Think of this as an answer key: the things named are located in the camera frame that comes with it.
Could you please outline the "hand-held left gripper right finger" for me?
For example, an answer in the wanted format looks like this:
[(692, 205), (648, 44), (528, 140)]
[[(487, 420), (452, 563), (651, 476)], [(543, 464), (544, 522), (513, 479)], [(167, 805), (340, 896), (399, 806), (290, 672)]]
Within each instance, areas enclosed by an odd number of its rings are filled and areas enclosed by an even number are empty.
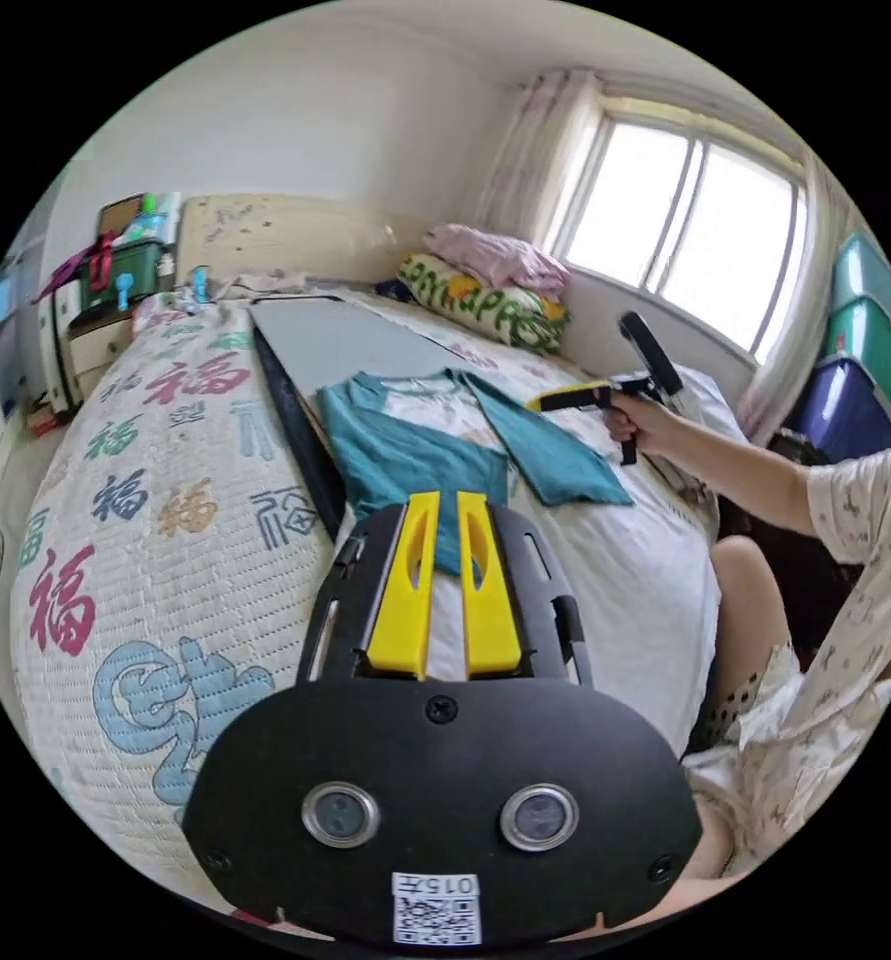
[(486, 497), (459, 492), (457, 522), (467, 676), (512, 675), (521, 663), (521, 645)]

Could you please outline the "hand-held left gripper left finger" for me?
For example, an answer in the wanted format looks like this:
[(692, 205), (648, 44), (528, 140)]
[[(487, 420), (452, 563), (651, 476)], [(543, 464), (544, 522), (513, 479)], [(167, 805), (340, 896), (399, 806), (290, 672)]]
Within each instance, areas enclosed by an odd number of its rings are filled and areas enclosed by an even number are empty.
[(410, 496), (396, 521), (381, 600), (366, 649), (379, 673), (426, 676), (440, 494)]

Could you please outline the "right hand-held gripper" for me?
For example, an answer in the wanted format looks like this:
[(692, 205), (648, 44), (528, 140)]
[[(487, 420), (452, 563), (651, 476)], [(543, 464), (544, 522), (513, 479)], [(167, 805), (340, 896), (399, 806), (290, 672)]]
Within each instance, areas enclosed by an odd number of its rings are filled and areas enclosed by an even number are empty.
[(552, 413), (563, 410), (598, 408), (609, 409), (617, 395), (647, 396), (659, 399), (657, 385), (650, 376), (625, 377), (587, 384), (569, 385), (541, 393), (525, 404), (529, 411)]

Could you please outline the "person's right hand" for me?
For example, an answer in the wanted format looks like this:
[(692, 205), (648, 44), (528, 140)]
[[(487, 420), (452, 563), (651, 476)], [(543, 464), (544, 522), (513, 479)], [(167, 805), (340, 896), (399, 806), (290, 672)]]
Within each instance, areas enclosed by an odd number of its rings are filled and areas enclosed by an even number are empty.
[(665, 454), (672, 450), (678, 418), (647, 397), (613, 391), (603, 422), (617, 443), (634, 441), (642, 451)]

